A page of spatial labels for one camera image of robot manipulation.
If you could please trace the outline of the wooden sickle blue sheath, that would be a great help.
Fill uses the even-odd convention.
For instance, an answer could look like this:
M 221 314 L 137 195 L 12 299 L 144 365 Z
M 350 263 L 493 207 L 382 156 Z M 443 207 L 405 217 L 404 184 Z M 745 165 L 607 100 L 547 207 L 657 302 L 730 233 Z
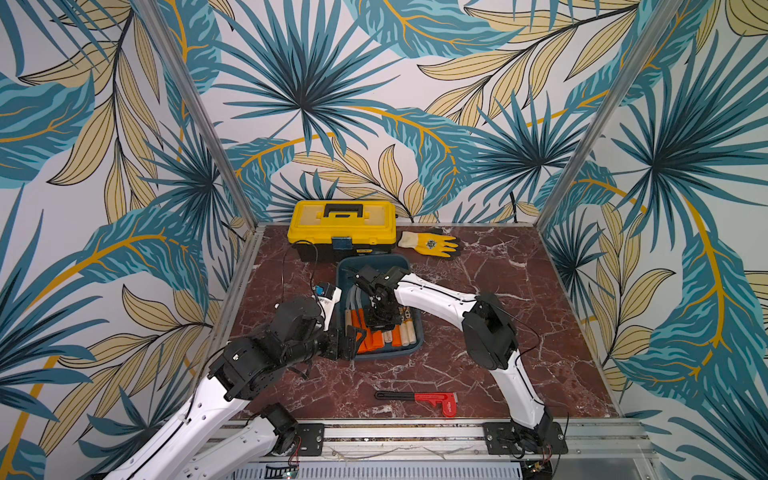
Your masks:
M 413 321 L 411 310 L 406 307 L 404 309 L 404 326 L 407 333 L 407 339 L 409 345 L 415 345 L 417 343 L 417 335 L 415 331 L 415 323 Z

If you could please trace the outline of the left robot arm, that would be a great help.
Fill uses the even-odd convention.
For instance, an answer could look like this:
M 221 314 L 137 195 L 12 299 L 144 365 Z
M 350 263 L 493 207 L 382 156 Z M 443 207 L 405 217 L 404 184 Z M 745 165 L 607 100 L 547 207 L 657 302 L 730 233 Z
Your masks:
M 265 407 L 234 438 L 206 449 L 219 428 L 267 387 L 315 357 L 351 360 L 363 330 L 332 328 L 336 298 L 296 298 L 277 306 L 271 323 L 229 341 L 190 398 L 108 479 L 218 479 L 256 457 L 301 449 L 298 423 L 282 405 Z

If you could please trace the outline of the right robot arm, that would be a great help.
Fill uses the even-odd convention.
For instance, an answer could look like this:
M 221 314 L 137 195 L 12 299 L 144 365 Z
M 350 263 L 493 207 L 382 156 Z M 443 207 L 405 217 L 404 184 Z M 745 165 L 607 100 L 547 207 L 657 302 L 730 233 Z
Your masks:
M 471 359 L 490 372 L 504 399 L 510 421 L 493 440 L 499 452 L 560 454 L 565 434 L 532 386 L 524 365 L 512 316 L 492 293 L 469 294 L 422 279 L 409 270 L 385 272 L 365 266 L 354 282 L 369 297 L 370 330 L 389 330 L 402 321 L 401 308 L 426 312 L 457 327 Z

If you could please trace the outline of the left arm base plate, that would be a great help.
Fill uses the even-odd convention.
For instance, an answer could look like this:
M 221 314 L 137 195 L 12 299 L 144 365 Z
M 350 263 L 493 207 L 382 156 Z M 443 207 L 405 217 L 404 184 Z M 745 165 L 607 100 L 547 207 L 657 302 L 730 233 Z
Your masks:
M 242 433 L 236 445 L 246 446 L 252 458 L 319 457 L 325 440 L 325 425 L 299 423 L 280 431 L 266 419 L 259 419 L 247 425 Z

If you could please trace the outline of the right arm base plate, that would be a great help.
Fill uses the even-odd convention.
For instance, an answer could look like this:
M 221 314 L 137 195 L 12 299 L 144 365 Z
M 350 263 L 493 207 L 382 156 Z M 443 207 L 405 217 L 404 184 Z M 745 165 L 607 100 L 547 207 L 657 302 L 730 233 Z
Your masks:
M 543 422 L 529 429 L 513 421 L 482 424 L 483 438 L 490 455 L 566 454 L 565 433 L 557 422 Z

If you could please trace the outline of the teal plastic tray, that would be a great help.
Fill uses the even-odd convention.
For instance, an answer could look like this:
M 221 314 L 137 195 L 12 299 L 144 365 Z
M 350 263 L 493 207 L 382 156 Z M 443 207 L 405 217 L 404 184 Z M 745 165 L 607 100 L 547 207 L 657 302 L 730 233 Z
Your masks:
M 335 325 L 344 333 L 344 302 L 346 293 L 348 290 L 352 290 L 355 284 L 355 274 L 364 266 L 370 265 L 374 269 L 385 272 L 391 267 L 402 267 L 410 269 L 409 261 L 398 254 L 386 254 L 386 255 L 370 255 L 360 257 L 348 257 L 339 262 L 337 267 L 336 282 L 337 287 L 341 290 L 341 300 L 336 306 L 336 319 Z M 365 310 L 369 306 L 369 298 L 362 292 L 362 303 L 364 310 L 364 322 L 365 322 Z M 417 335 L 417 343 L 415 345 L 409 345 L 406 347 L 393 347 L 391 344 L 386 344 L 379 350 L 371 351 L 367 353 L 357 354 L 356 360 L 385 360 L 395 357 L 401 357 L 410 355 L 421 348 L 424 342 L 424 331 L 421 319 L 421 312 L 415 309 L 410 309 L 415 323 L 415 331 Z

